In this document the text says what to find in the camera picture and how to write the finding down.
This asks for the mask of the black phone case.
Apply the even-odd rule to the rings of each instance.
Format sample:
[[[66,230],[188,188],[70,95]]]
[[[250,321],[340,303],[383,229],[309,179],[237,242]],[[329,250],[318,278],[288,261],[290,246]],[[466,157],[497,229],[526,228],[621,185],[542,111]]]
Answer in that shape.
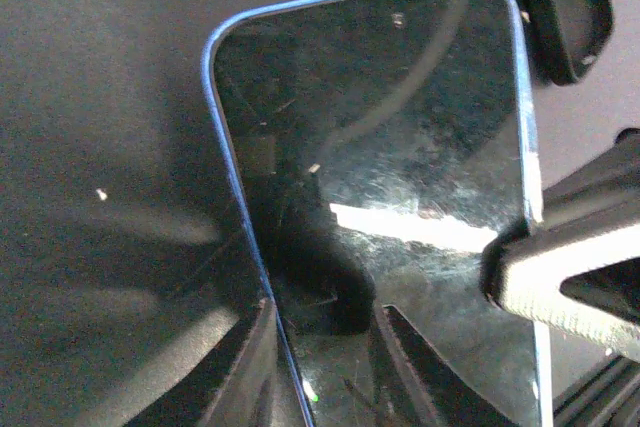
[[[580,83],[614,31],[611,0],[519,0],[527,14],[536,81],[549,86]]]

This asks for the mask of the blue smartphone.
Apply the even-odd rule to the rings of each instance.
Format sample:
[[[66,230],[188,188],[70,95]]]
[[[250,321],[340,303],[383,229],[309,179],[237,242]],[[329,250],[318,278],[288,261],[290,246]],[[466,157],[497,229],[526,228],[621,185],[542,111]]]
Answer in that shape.
[[[303,426],[378,426],[395,306],[508,426],[553,422],[544,331],[485,295],[541,219],[516,0],[292,0],[222,22],[202,82]]]

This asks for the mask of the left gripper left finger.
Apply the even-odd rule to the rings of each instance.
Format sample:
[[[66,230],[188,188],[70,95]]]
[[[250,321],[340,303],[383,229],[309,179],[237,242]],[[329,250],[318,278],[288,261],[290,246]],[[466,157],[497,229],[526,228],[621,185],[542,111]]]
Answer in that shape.
[[[262,297],[239,310],[216,297],[170,304],[171,343],[154,359],[141,393],[171,373],[176,378],[149,400],[133,394],[125,426],[270,426],[278,357],[275,302]]]

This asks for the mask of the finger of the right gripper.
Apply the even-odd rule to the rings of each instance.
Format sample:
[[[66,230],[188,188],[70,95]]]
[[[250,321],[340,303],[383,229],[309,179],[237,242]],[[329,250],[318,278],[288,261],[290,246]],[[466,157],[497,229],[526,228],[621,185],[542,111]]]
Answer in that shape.
[[[496,244],[485,295],[499,308],[639,360],[639,315],[600,278],[639,259],[637,221],[572,221]]]
[[[622,130],[609,150],[543,192],[539,240],[562,242],[639,231],[639,131]]]

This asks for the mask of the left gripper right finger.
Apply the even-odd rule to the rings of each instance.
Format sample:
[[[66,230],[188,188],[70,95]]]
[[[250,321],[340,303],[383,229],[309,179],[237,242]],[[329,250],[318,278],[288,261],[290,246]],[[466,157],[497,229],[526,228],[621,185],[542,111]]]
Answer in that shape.
[[[369,330],[378,426],[508,426],[393,305],[374,303]]]

